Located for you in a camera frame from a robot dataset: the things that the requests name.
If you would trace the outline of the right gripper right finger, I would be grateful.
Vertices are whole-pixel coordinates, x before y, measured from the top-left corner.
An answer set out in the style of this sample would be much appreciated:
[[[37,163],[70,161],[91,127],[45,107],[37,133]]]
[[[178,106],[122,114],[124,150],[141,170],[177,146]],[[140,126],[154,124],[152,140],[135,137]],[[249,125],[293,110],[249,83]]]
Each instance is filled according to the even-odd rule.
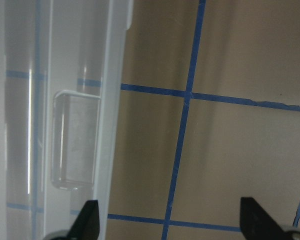
[[[240,198],[240,230],[246,240],[287,240],[283,229],[253,197]]]

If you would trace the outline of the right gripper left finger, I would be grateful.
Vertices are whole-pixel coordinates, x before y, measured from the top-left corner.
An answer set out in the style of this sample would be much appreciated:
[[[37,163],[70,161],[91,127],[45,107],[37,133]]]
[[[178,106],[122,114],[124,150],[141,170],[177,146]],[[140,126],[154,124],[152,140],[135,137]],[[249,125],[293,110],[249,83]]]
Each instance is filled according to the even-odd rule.
[[[98,200],[85,202],[79,215],[69,230],[70,240],[97,240],[100,235]]]

